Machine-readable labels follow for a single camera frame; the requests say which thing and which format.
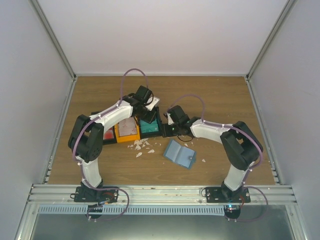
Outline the black three-compartment card tray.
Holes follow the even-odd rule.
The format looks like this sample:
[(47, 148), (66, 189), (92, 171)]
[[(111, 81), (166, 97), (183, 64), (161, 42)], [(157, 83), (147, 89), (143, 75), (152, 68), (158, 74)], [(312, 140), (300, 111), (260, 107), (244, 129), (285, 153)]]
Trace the black three-compartment card tray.
[(162, 120), (158, 107), (155, 107), (151, 123), (137, 117), (124, 119), (104, 132), (103, 145), (138, 141), (162, 136)]

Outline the blue leather card holder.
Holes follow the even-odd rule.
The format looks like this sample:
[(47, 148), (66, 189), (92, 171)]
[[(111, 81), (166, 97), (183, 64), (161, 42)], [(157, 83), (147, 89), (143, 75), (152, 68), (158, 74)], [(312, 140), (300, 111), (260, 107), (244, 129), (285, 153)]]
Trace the blue leather card holder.
[(197, 153), (171, 139), (165, 148), (163, 156), (176, 165), (190, 169), (196, 162)]

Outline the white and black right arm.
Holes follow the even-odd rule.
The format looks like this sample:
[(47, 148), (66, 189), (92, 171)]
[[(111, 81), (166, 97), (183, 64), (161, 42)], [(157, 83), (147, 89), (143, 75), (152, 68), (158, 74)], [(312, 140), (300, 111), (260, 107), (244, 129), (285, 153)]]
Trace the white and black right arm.
[(162, 127), (164, 137), (189, 136), (203, 138), (223, 145), (230, 162), (227, 176), (221, 184), (221, 196), (228, 203), (234, 202), (244, 190), (250, 171), (263, 160), (263, 147), (242, 121), (222, 124), (193, 117), (174, 122), (169, 119)]

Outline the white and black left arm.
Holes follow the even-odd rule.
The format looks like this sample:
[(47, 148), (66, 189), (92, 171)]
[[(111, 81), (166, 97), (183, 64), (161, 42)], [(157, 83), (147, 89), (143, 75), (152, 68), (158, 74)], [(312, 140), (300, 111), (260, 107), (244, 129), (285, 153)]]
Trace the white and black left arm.
[(160, 99), (151, 96), (146, 102), (135, 95), (121, 97), (111, 107), (90, 116), (77, 117), (68, 140), (72, 158), (80, 166), (81, 182), (87, 187), (86, 197), (98, 202), (103, 197), (103, 180), (99, 172), (98, 157), (103, 150), (104, 134), (111, 127), (130, 117), (152, 122), (150, 114)]

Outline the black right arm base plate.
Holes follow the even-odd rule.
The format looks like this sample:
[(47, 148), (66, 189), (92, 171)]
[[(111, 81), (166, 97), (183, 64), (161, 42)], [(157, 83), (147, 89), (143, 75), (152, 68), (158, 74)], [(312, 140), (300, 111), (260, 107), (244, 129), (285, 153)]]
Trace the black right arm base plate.
[(249, 190), (240, 187), (236, 191), (231, 191), (227, 187), (205, 187), (204, 196), (207, 203), (250, 203)]

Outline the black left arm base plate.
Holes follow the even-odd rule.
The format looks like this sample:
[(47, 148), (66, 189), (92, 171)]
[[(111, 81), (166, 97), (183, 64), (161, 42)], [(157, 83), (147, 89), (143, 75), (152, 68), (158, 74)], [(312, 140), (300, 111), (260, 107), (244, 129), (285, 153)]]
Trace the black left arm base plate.
[(75, 193), (70, 194), (70, 198), (76, 203), (98, 203), (110, 204), (118, 201), (118, 187), (112, 187), (108, 190), (94, 190), (85, 185), (78, 186)]

